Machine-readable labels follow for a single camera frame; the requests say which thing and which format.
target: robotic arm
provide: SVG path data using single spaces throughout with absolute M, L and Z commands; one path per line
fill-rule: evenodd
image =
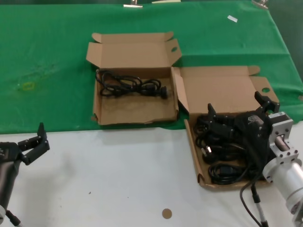
M 21 226 L 20 221 L 7 210 L 14 182 L 21 162 L 31 164 L 50 149 L 43 123 L 40 123 L 37 136 L 19 142 L 0 142 L 0 225 L 5 215 L 14 226 Z
M 246 147 L 249 158 L 258 171 L 256 176 L 242 188 L 240 196 L 249 186 L 251 186 L 253 197 L 257 195 L 254 201 L 257 204 L 261 222 L 258 222 L 249 211 L 242 196 L 241 200 L 258 226 L 268 226 L 255 189 L 255 182 L 263 175 L 285 198 L 288 210 L 294 215 L 294 226 L 303 227 L 302 161 L 298 159 L 298 150 L 289 141 L 293 120 L 284 112 L 278 112 L 279 103 L 271 101 L 267 96 L 256 92 L 255 99 L 260 104 L 257 110 L 241 113 L 236 117 L 218 115 L 212 105 L 208 104 L 206 119 L 198 119 L 202 122 L 197 122 L 197 124 L 203 125 L 207 132 L 213 132 L 227 140 L 240 141 Z

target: cardboard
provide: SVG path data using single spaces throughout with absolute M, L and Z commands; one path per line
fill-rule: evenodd
M 193 126 L 198 116 L 208 113 L 208 103 L 212 104 L 218 114 L 237 115 L 259 107 L 254 98 L 256 91 L 278 102 L 268 80 L 254 76 L 260 71 L 258 66 L 188 67 L 173 70 L 179 101 L 189 113 L 185 126 L 198 183 L 212 190 L 241 188 L 246 181 L 231 185 L 217 185 L 211 182 L 208 175 L 209 165 L 204 162 L 201 149 L 195 144 Z M 269 88 L 269 92 L 264 93 L 264 88 Z
M 95 83 L 93 113 L 100 125 L 175 121 L 178 97 L 172 64 L 180 57 L 173 32 L 146 34 L 92 34 L 86 59 L 101 69 L 119 75 L 158 79 L 169 92 L 167 99 L 140 94 L 118 98 L 100 95 L 102 85 Z

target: white label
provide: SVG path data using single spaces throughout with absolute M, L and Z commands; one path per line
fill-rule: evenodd
M 142 8 L 143 6 L 140 6 L 140 5 L 123 5 L 123 7 L 129 7 L 129 8 Z
M 233 16 L 231 16 L 231 15 L 229 15 L 227 18 L 228 18 L 229 20 L 232 20 L 233 22 L 236 22 L 236 23 L 237 23 L 237 21 L 238 21 L 237 18 L 235 18 L 235 17 L 233 17 Z
M 152 1 L 152 3 L 170 3 L 170 2 L 181 2 L 181 0 L 162 0 L 162 1 Z
M 248 117 L 248 124 L 253 123 L 253 122 L 258 122 L 259 125 L 263 125 L 263 121 L 256 115 L 252 115 Z
M 278 113 L 273 113 L 271 115 L 269 115 L 269 118 L 274 118 L 274 117 L 278 117 L 278 116 L 282 116 L 285 115 L 284 112 L 278 112 Z

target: table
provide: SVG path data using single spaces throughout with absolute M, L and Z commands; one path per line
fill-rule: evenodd
M 5 21 L 0 26 L 5 34 L 0 35 L 1 134 L 34 132 L 38 122 L 49 131 L 101 128 L 91 120 L 95 71 L 85 60 L 93 32 L 173 31 L 182 51 L 178 67 L 258 65 L 281 111 L 302 120 L 303 83 L 269 12 L 250 1 L 147 4 L 140 9 L 1 5 L 0 20 Z M 183 129 L 186 114 L 181 113 L 174 124 L 156 126 Z
M 293 127 L 300 150 L 303 122 Z M 18 142 L 33 134 L 0 135 Z M 185 130 L 161 128 L 48 133 L 51 150 L 22 165 L 9 209 L 25 227 L 255 227 L 239 191 L 196 182 Z M 272 185 L 258 190 L 271 227 L 292 226 Z M 257 215 L 250 191 L 244 199 Z M 164 219 L 162 211 L 172 210 Z M 12 227 L 8 219 L 4 227 Z

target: green cloth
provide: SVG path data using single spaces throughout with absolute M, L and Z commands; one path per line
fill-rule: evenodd
M 281 110 L 295 121 L 303 116 L 298 99 L 303 84 L 289 52 L 269 12 L 251 2 L 147 4 L 141 9 L 0 6 L 0 21 L 0 133 L 35 132 L 39 122 L 47 131 L 104 128 L 91 120 L 95 79 L 85 57 L 93 32 L 173 31 L 183 54 L 177 66 L 258 65 Z M 181 112 L 180 117 L 152 126 L 181 129 L 187 116 Z

